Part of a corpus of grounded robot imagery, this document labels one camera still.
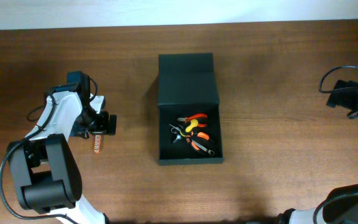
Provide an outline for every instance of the yellow handle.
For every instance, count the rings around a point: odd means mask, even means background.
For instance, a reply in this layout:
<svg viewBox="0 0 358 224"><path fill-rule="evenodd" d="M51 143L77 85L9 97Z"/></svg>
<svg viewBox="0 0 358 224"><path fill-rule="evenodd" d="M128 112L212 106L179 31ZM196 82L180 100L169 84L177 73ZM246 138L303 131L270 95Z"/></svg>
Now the yellow handle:
<svg viewBox="0 0 358 224"><path fill-rule="evenodd" d="M187 133L189 133L193 128L197 127L198 126L198 121L197 119L192 119L190 121L190 125L185 129L185 131Z"/></svg>

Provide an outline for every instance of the white plastic part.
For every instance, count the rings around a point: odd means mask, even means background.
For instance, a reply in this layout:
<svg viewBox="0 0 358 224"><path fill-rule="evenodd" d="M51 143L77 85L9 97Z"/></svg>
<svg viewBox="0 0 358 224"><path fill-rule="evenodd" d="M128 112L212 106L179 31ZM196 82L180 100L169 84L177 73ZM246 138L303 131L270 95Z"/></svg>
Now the white plastic part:
<svg viewBox="0 0 358 224"><path fill-rule="evenodd" d="M104 96L96 96L89 104L98 114L102 110L103 101L104 101Z"/></svg>
<svg viewBox="0 0 358 224"><path fill-rule="evenodd" d="M311 208L309 210L295 210L291 214L289 224L313 224L313 213L316 208ZM326 224L323 219L323 211L317 214L317 223Z"/></svg>
<svg viewBox="0 0 358 224"><path fill-rule="evenodd" d="M68 141L68 137L70 136L74 121L82 112L82 104L80 97L78 97L77 93L70 91L54 93L53 97L55 97L57 103L55 107L55 112L53 113L53 116L49 121L48 125L44 128L44 131L32 137L30 139L31 141L45 139L50 134L64 134L66 141ZM52 99L50 96L48 96L47 105L44 109L44 112L42 112L42 115L38 120L37 125L41 126L44 124L45 120L48 118L51 109ZM27 135L30 135L37 130L38 127L35 126L33 130Z"/></svg>
<svg viewBox="0 0 358 224"><path fill-rule="evenodd" d="M97 211L92 207L89 201L85 198L84 195L81 195L79 201L75 203L75 208L59 208L50 211L48 215L54 214L66 214L72 220L80 224L105 224L103 213ZM57 218L64 224L72 224L64 218Z"/></svg>

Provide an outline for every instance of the wood grain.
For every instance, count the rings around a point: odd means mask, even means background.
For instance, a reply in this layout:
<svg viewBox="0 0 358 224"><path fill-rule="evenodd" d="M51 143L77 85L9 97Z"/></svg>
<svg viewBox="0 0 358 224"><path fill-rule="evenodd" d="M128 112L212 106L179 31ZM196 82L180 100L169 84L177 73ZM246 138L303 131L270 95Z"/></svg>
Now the wood grain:
<svg viewBox="0 0 358 224"><path fill-rule="evenodd" d="M212 52L225 162L157 164L158 54ZM218 222L317 206L358 183L358 119L328 108L321 76L358 65L358 20L0 31L0 163L32 128L42 92L82 70L98 82L117 135L99 154L70 138L83 193L112 221ZM358 80L357 71L328 78ZM4 189L16 202L9 169ZM0 199L0 223L28 223ZM42 220L36 223L58 223Z"/></svg>

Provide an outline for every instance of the open box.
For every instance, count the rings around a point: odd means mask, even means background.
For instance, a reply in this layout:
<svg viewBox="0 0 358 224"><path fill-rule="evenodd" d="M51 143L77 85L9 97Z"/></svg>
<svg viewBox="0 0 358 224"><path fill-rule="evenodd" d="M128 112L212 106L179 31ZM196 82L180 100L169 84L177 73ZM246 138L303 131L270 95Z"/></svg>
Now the open box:
<svg viewBox="0 0 358 224"><path fill-rule="evenodd" d="M223 162L219 96L212 54L175 54L158 57L159 163L160 165L220 164ZM208 115L208 127L199 129L214 140L214 156L196 152L169 124L197 113Z"/></svg>

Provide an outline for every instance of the wooden tabletop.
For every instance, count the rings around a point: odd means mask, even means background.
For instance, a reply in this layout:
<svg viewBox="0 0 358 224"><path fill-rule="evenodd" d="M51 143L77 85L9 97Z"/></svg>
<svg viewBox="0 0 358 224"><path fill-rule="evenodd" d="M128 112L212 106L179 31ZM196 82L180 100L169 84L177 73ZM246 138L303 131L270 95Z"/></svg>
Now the wooden tabletop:
<svg viewBox="0 0 358 224"><path fill-rule="evenodd" d="M212 52L221 100L223 164L159 166L158 54ZM0 31L0 163L33 127L26 114L69 71L99 85L116 136L99 154L70 138L83 193L112 221L218 222L317 206L358 183L358 119L326 106L320 78L358 65L358 20ZM327 79L358 81L358 71ZM9 168L4 190L17 203ZM1 203L0 223L27 222Z"/></svg>

